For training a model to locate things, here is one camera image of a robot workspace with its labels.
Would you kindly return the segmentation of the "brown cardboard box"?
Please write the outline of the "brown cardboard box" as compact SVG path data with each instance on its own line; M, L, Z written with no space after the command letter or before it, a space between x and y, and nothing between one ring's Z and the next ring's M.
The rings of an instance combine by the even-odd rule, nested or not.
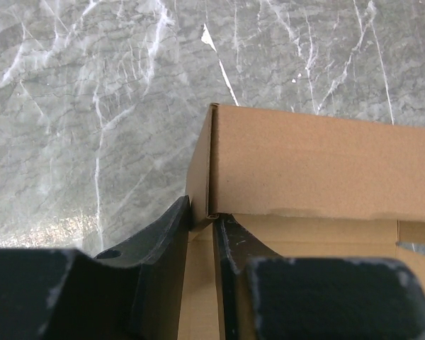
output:
M212 104L188 168L180 339L220 336L211 224L236 217L283 256L404 262L425 291L425 127Z

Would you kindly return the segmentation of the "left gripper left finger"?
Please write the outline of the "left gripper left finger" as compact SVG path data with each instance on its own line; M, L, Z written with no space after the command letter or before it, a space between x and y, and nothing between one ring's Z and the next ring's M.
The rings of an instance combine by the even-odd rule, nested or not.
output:
M190 226L182 196L94 257L0 248L0 339L176 339Z

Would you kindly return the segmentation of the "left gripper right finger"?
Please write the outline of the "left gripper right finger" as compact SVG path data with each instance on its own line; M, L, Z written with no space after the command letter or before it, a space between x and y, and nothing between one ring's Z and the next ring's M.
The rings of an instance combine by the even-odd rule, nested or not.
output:
M232 216L214 221L221 339L425 339L425 293L384 257L284 257Z

